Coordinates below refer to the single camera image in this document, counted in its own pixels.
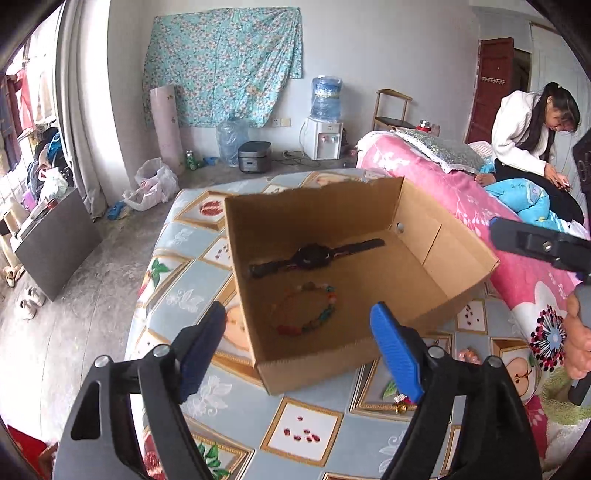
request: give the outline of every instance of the red door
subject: red door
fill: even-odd
[[[478,82],[466,143],[491,141],[501,99],[511,93],[513,38],[480,41]]]

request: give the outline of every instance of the wooden chair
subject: wooden chair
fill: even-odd
[[[375,101],[375,110],[374,110],[374,121],[371,126],[371,130],[375,130],[376,125],[380,125],[387,129],[391,129],[394,127],[404,127],[404,128],[415,128],[415,125],[411,125],[410,123],[404,120],[406,116],[406,110],[409,102],[412,102],[413,99],[408,95],[404,95],[403,93],[397,92],[396,90],[391,90],[389,88],[384,88],[378,90],[376,92],[378,94],[378,98]],[[404,100],[404,106],[402,107],[402,118],[390,118],[388,116],[378,116],[378,109],[379,109],[379,100],[381,96],[388,95],[390,97],[401,98]]]

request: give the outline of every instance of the black watch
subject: black watch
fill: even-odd
[[[372,248],[383,247],[384,240],[381,238],[372,238],[358,244],[342,245],[337,248],[329,248],[324,245],[310,244],[301,247],[289,260],[278,260],[267,262],[260,265],[250,265],[248,270],[252,278],[262,278],[279,271],[301,268],[303,270],[313,270],[329,265],[333,259],[344,255],[356,254],[371,250]]]

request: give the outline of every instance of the cardboard box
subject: cardboard box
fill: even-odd
[[[386,302],[403,325],[433,331],[474,298],[499,262],[473,232],[401,178],[227,197],[225,211],[255,368],[273,395],[379,357],[369,328],[376,302]],[[307,244],[334,248],[372,238],[382,238],[385,246],[325,268],[260,279],[248,273],[250,264],[288,259]],[[277,325],[302,325],[326,307],[321,292],[282,302],[308,281],[336,289],[336,311],[312,332],[279,335]]]

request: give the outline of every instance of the black pants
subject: black pants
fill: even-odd
[[[583,225],[583,211],[573,196],[566,190],[556,188],[551,181],[546,180],[544,177],[530,171],[518,170],[517,168],[503,165],[497,158],[495,160],[495,178],[497,181],[526,179],[534,182],[546,191],[550,197],[550,210],[558,215],[559,218],[562,218],[566,222],[575,220]]]

